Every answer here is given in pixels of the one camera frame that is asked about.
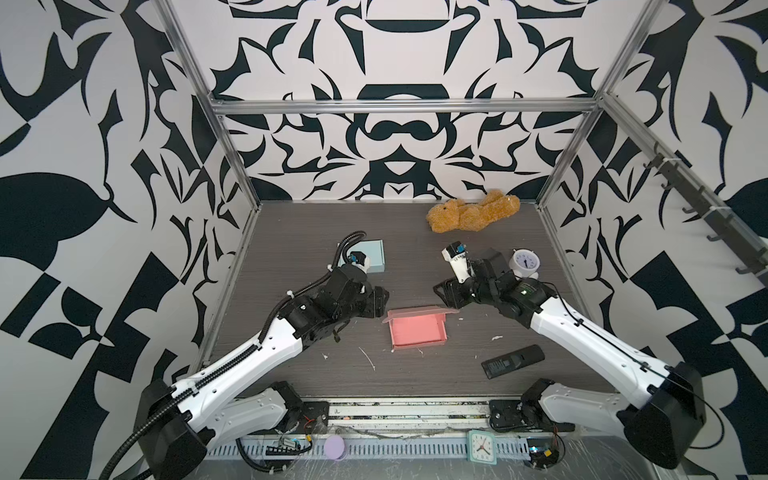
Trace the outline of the brown teddy bear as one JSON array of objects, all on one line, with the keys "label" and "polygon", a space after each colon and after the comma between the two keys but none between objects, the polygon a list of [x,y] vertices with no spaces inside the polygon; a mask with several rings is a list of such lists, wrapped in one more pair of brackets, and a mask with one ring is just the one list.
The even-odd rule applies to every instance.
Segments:
[{"label": "brown teddy bear", "polygon": [[433,206],[426,215],[430,229],[435,233],[454,230],[479,232],[489,225],[515,215],[521,207],[520,199],[501,190],[490,190],[476,203],[452,199]]}]

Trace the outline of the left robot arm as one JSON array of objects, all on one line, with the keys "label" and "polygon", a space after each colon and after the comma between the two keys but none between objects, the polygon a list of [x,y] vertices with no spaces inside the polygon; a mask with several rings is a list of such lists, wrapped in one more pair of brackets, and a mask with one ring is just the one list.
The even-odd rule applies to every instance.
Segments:
[{"label": "left robot arm", "polygon": [[370,260],[356,248],[365,236],[357,230],[344,237],[323,276],[287,292],[254,337],[172,385],[156,380],[147,386],[133,432],[100,478],[112,478],[125,455],[138,446],[147,463],[140,478],[183,479],[210,449],[253,431],[272,430],[298,413],[301,401],[286,383],[245,400],[238,396],[316,342],[338,340],[351,320],[383,316],[389,293],[369,282]]}]

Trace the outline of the black remote control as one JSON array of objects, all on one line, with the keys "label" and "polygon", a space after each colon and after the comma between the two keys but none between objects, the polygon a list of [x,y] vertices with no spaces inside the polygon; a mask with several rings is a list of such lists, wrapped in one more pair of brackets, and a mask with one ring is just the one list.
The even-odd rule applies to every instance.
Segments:
[{"label": "black remote control", "polygon": [[545,360],[545,353],[539,345],[530,345],[481,363],[484,374],[488,379],[527,368]]}]

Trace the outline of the circuit board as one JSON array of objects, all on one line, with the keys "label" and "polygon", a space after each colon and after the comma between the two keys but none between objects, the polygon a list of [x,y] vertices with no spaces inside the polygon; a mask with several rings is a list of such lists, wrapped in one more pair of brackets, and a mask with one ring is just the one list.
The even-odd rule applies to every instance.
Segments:
[{"label": "circuit board", "polygon": [[297,438],[281,438],[276,445],[267,446],[264,455],[267,457],[300,456],[310,452],[313,446],[314,442],[311,437],[306,437],[303,441]]},{"label": "circuit board", "polygon": [[564,458],[563,449],[556,437],[527,438],[529,459],[524,464],[535,470],[548,470]]}]

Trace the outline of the white alarm clock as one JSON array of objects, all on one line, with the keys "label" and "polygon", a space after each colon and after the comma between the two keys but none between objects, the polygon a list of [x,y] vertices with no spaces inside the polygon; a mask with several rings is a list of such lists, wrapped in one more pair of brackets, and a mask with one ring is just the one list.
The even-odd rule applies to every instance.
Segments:
[{"label": "white alarm clock", "polygon": [[539,277],[538,270],[541,267],[541,260],[532,250],[516,249],[512,253],[509,266],[518,278],[537,279]]}]

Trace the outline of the teal square clock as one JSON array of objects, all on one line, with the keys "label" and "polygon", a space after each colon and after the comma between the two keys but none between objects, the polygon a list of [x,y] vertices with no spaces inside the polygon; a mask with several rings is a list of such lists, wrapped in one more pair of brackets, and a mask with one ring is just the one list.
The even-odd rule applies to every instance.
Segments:
[{"label": "teal square clock", "polygon": [[467,433],[467,459],[472,463],[496,465],[495,436],[487,431],[470,430]]}]

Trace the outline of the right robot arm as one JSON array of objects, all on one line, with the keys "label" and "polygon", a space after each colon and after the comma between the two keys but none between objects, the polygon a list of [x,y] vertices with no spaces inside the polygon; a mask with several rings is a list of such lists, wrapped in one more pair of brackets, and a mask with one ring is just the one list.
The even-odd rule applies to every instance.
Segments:
[{"label": "right robot arm", "polygon": [[554,432],[582,426],[626,440],[651,463],[678,467],[716,410],[704,398],[701,374],[680,362],[671,366],[625,343],[569,305],[557,287],[539,280],[537,260],[525,251],[520,267],[487,250],[470,258],[456,241],[442,251],[451,278],[434,286],[455,310],[487,305],[503,317],[560,345],[598,373],[611,393],[574,389],[550,379],[537,380],[518,401],[495,401],[490,426],[497,432]]}]

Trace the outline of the purple round disc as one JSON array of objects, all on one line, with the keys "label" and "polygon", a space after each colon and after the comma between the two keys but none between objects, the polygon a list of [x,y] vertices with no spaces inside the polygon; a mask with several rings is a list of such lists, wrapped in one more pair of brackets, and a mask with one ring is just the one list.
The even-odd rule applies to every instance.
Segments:
[{"label": "purple round disc", "polygon": [[323,452],[328,460],[343,460],[347,453],[347,444],[345,439],[340,435],[328,436],[323,444]]}]

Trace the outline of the light blue paper box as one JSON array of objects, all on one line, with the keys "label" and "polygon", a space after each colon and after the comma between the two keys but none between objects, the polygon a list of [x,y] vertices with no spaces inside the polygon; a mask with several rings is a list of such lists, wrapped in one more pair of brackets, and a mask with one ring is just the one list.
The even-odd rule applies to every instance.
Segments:
[{"label": "light blue paper box", "polygon": [[384,252],[384,243],[382,240],[364,240],[352,245],[346,251],[342,253],[338,265],[341,266],[345,263],[345,256],[351,251],[362,251],[371,260],[371,266],[368,270],[368,274],[384,273],[386,269],[386,259]]}]

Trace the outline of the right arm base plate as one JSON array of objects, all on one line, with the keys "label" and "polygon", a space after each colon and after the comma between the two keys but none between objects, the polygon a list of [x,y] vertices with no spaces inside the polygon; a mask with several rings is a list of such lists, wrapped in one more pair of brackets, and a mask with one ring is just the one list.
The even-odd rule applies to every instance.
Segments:
[{"label": "right arm base plate", "polygon": [[572,423],[552,421],[536,402],[491,400],[488,406],[489,426],[498,433],[571,433],[576,430]]}]

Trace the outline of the wall hook rail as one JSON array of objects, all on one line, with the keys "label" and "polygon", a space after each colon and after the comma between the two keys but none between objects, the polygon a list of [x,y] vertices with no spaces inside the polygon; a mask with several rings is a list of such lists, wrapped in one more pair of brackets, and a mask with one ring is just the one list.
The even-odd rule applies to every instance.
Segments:
[{"label": "wall hook rail", "polygon": [[752,275],[767,287],[767,243],[728,206],[685,162],[653,143],[653,158],[643,167],[660,174],[664,192],[676,192],[685,202],[682,211],[704,221],[711,230],[709,242],[722,242],[742,262],[739,275]]}]

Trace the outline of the left circuit board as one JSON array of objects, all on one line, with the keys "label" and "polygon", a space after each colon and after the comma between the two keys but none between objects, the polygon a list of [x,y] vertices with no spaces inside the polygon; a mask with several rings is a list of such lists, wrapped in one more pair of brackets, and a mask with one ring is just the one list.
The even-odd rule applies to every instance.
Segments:
[{"label": "left circuit board", "polygon": [[264,455],[267,457],[300,456],[310,452],[313,446],[314,442],[311,437],[306,437],[303,441],[297,438],[281,438],[276,445],[267,446]]}]

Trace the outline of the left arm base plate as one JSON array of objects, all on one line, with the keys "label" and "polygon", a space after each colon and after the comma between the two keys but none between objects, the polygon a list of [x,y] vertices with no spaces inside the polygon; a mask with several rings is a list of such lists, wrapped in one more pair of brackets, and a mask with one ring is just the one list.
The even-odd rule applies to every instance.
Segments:
[{"label": "left arm base plate", "polygon": [[290,407],[274,430],[281,434],[301,434],[308,423],[325,421],[329,409],[330,404],[327,401],[310,401],[301,406]]}]

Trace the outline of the pink paper box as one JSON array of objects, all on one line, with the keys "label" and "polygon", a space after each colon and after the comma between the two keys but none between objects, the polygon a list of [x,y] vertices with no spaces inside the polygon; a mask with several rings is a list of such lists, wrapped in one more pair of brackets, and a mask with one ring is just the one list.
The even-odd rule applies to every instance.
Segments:
[{"label": "pink paper box", "polygon": [[420,349],[444,345],[448,339],[445,322],[458,310],[422,306],[389,310],[382,321],[389,327],[392,349]]}]

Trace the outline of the right circuit board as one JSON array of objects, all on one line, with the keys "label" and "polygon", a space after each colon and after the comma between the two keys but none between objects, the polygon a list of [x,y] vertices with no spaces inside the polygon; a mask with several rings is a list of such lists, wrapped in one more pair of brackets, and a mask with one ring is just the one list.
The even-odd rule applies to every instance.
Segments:
[{"label": "right circuit board", "polygon": [[524,464],[535,470],[548,470],[564,458],[563,449],[556,437],[527,438],[529,459]]}]

